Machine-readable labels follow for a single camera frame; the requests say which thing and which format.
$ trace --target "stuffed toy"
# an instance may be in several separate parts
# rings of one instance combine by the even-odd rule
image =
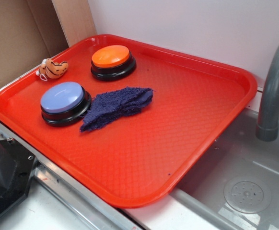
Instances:
[[[50,58],[44,59],[40,65],[36,75],[41,80],[47,81],[47,78],[57,79],[63,76],[68,69],[68,63],[63,61],[61,63],[53,62]]]

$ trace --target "stainless steel sink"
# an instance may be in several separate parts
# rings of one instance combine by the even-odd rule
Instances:
[[[257,112],[245,109],[177,188],[236,229],[279,230],[279,136],[257,139],[256,119]]]

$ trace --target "sink drain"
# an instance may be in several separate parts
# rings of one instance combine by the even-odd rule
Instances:
[[[271,191],[266,184],[250,176],[230,180],[225,186],[224,194],[228,204],[243,213],[263,211],[271,201]]]

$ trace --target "metal frame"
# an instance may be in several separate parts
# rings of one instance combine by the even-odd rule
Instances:
[[[0,123],[0,140],[14,138],[38,159],[34,178],[92,230],[142,230]]]

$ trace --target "washcloth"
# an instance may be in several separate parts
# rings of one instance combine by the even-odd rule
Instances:
[[[152,89],[133,87],[98,94],[83,119],[80,131],[100,129],[122,116],[138,114],[151,103],[152,97]]]

